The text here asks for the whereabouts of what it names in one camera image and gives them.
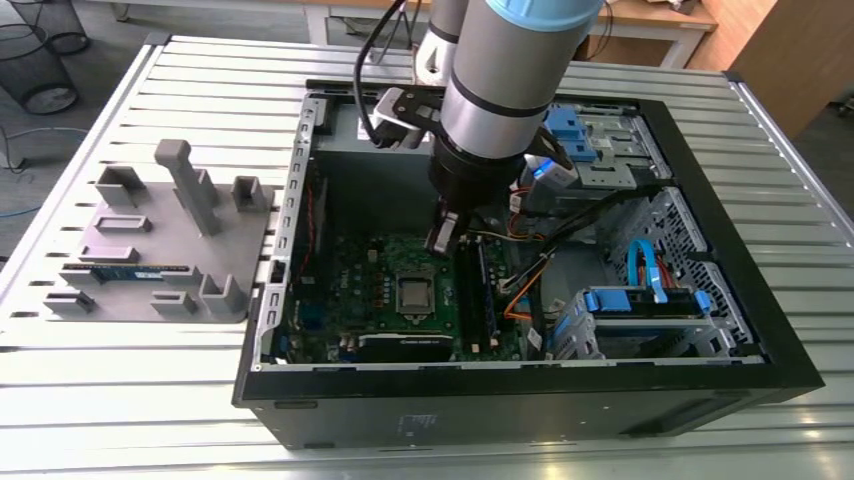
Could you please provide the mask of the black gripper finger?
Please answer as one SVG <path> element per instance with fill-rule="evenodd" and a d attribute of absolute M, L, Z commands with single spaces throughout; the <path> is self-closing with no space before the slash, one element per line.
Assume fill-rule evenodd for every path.
<path fill-rule="evenodd" d="M 432 229 L 425 249 L 434 256 L 449 256 L 456 252 L 457 243 L 468 229 L 468 213 L 454 210 L 445 198 L 436 204 Z"/>

